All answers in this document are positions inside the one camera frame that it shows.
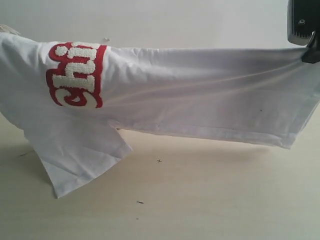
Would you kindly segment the white t-shirt red lettering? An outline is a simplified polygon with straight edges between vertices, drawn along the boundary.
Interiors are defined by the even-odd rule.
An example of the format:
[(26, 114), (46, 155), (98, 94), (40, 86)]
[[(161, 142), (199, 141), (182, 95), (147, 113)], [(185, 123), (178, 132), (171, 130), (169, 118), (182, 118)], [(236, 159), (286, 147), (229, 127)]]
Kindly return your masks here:
[(125, 158), (120, 129), (288, 149), (320, 102), (305, 48), (150, 49), (0, 34), (0, 111), (57, 197)]

